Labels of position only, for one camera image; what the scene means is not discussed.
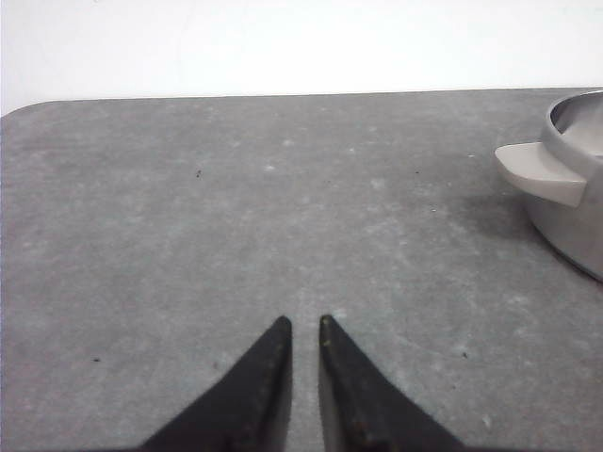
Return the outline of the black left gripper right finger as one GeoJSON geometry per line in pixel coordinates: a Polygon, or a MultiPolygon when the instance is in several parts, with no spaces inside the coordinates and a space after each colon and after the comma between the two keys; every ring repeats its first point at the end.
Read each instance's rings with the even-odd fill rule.
{"type": "Polygon", "coordinates": [[[331,315],[319,321],[327,451],[459,451],[464,444],[394,386],[331,315]]]}

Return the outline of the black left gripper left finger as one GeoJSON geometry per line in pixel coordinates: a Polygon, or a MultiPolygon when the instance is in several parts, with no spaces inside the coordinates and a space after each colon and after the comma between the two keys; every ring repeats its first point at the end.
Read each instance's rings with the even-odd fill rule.
{"type": "Polygon", "coordinates": [[[144,451],[283,451],[292,405],[292,323],[279,316],[144,451]]]}

